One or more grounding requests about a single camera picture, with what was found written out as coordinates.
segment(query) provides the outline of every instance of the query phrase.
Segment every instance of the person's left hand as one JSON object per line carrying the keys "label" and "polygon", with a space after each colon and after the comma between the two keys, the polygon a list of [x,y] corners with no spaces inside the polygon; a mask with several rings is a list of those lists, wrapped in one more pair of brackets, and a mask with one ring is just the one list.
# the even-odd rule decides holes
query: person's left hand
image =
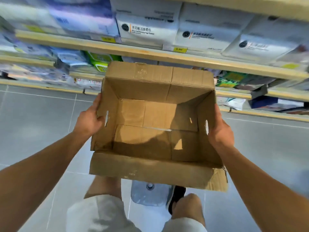
{"label": "person's left hand", "polygon": [[105,122],[105,117],[97,118],[96,111],[101,101],[101,93],[93,101],[92,105],[86,110],[82,111],[77,118],[76,125],[73,132],[80,136],[90,138],[94,135]]}

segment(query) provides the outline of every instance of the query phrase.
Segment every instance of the shorts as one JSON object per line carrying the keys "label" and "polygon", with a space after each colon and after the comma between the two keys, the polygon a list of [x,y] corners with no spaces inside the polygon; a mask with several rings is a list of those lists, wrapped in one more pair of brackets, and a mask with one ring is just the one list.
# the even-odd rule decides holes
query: shorts
{"label": "shorts", "polygon": [[[67,232],[141,232],[125,215],[123,202],[111,195],[84,199],[67,211]],[[162,232],[207,232],[191,218],[178,218],[165,223]]]}

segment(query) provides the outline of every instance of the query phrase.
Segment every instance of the person's right hand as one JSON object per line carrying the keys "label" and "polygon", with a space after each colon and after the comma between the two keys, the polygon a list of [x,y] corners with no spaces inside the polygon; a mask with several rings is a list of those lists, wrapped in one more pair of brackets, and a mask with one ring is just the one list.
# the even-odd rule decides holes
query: person's right hand
{"label": "person's right hand", "polygon": [[221,147],[234,146],[234,133],[231,127],[222,119],[219,106],[214,108],[215,124],[209,128],[208,138],[210,144],[218,151]]}

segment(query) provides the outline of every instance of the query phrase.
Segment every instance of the shoe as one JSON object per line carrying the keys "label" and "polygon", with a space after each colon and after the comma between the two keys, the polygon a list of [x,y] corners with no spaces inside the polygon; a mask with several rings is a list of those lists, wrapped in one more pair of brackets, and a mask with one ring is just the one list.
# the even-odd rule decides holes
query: shoe
{"label": "shoe", "polygon": [[170,200],[168,201],[166,207],[168,208],[168,212],[172,215],[172,206],[173,203],[177,203],[181,198],[184,197],[184,194],[186,193],[185,187],[180,186],[174,186],[172,195],[170,197]]}

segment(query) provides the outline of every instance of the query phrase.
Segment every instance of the empty cardboard box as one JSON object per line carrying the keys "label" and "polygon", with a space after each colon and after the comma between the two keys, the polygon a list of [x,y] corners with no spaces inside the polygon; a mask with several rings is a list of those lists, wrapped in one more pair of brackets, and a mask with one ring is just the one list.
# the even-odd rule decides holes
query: empty cardboard box
{"label": "empty cardboard box", "polygon": [[206,133],[214,104],[211,72],[111,62],[97,110],[108,119],[91,140],[90,174],[226,191]]}

